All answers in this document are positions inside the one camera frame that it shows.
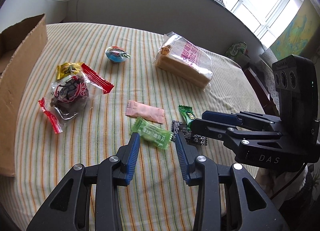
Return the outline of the black patterned snack packet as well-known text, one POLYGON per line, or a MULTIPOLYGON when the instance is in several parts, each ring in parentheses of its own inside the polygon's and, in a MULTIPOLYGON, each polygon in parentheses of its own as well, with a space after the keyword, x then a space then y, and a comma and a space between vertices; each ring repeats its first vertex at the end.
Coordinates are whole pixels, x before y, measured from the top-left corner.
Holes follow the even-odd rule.
POLYGON ((187 124, 173 120, 171 124, 172 141, 175 141, 176 135, 183 133, 185 140, 189 145, 193 146, 207 146, 207 138, 205 136, 197 135, 188 128, 187 124))

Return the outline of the light green candy packet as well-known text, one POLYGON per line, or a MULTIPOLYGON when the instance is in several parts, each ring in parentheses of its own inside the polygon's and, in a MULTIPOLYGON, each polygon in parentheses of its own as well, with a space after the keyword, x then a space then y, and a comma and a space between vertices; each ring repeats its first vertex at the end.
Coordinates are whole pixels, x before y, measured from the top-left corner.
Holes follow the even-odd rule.
POLYGON ((147 142, 153 143, 157 148, 166 150, 172 139, 172 132, 163 128, 159 128, 154 124, 148 122, 142 117, 138 117, 131 132, 137 132, 147 142))

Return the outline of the dark green candy packet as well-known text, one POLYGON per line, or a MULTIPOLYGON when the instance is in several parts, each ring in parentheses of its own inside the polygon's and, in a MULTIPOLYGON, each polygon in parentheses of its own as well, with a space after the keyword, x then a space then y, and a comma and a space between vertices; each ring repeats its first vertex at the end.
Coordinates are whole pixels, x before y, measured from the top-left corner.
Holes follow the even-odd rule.
POLYGON ((193 108, 191 106, 179 105, 178 110, 180 111, 180 114, 182 115, 185 123, 187 124, 187 127, 189 128, 191 122, 196 119, 193 108))

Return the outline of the pink candy packet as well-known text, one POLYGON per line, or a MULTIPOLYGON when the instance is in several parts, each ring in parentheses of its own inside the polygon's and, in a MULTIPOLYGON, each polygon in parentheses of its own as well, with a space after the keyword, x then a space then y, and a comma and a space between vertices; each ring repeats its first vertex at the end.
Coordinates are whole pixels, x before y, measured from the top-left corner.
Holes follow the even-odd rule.
POLYGON ((163 109, 145 105, 134 100, 128 101, 125 115, 134 118, 142 117, 145 120, 159 124, 164 124, 165 121, 163 109))

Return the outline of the dark dried fruit bag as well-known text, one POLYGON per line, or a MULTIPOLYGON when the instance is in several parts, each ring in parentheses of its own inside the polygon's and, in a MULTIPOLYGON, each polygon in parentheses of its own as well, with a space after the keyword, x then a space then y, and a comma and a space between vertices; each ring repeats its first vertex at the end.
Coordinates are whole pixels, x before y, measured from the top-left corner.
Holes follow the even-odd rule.
POLYGON ((54 133, 59 134, 71 120, 83 113, 91 100, 98 95, 110 93, 113 88, 114 84, 82 63, 78 74, 52 83, 49 93, 38 103, 54 133))

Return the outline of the packaged sliced bread loaf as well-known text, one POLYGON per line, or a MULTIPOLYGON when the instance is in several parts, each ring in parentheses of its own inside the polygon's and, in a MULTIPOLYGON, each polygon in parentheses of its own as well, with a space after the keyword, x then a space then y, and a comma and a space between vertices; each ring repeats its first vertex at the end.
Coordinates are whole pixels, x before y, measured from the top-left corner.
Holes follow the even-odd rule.
POLYGON ((202 49, 173 31, 163 35, 155 65, 205 89, 213 78, 212 58, 202 49))

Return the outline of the dark red box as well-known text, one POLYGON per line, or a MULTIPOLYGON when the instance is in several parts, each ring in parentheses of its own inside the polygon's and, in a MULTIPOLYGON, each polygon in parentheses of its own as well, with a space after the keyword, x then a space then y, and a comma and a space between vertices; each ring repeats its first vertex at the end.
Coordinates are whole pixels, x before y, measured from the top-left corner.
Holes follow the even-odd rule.
POLYGON ((270 93, 258 78, 255 71, 250 67, 250 64, 248 63, 245 65, 242 71, 258 97, 264 113, 272 116, 279 116, 278 109, 276 108, 276 104, 274 103, 270 93))

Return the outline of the green shopping bag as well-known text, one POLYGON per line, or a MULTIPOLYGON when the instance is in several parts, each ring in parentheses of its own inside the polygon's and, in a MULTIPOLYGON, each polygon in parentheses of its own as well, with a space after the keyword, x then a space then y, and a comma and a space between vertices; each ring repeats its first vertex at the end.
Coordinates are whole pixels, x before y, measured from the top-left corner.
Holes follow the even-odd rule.
POLYGON ((238 42, 232 44, 227 51, 224 53, 224 55, 230 59, 236 59, 238 57, 241 57, 242 55, 247 55, 248 49, 247 44, 245 42, 238 42))

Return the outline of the white lace cloth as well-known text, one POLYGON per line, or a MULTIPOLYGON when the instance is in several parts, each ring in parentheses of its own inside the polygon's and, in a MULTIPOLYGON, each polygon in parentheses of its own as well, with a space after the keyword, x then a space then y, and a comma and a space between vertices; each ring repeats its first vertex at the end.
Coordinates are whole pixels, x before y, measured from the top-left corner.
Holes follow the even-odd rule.
POLYGON ((277 58, 270 48, 268 48, 262 54, 260 54, 260 58, 260 64, 261 68, 264 71, 265 84, 267 90, 270 93, 271 98, 273 99, 273 102, 276 105, 276 108, 279 109, 279 95, 276 91, 276 84, 272 70, 272 65, 277 61, 277 58))

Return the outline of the blue jelly cup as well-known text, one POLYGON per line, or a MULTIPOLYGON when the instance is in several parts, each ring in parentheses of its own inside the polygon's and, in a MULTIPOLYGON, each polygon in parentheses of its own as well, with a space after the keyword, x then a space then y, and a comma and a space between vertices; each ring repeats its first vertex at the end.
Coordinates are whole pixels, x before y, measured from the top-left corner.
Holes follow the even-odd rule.
POLYGON ((130 59, 131 55, 118 46, 107 47, 105 50, 107 58, 114 63, 122 63, 130 59))

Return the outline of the yellow candy packet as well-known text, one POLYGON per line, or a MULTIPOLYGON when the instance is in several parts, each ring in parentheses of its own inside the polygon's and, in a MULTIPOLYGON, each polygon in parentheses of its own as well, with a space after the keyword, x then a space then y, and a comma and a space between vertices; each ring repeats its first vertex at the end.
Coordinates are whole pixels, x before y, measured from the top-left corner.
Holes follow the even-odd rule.
POLYGON ((59 81, 69 75, 80 72, 82 62, 66 62, 57 66, 56 80, 59 81))

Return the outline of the brown cardboard box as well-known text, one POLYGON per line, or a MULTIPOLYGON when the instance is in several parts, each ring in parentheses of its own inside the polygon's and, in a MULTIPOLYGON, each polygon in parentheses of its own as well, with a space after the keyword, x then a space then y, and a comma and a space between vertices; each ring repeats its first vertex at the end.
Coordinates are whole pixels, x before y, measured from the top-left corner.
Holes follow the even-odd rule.
POLYGON ((29 75, 47 43, 46 15, 29 17, 1 32, 1 175, 14 177, 18 109, 29 75))

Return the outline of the landscape wall painting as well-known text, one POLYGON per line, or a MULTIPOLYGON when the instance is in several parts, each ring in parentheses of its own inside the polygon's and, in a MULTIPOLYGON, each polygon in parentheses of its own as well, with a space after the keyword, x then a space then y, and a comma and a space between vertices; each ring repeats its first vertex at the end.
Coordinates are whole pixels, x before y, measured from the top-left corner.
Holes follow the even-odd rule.
POLYGON ((319 14, 310 0, 304 0, 293 20, 270 46, 281 60, 291 54, 300 55, 319 28, 319 14))

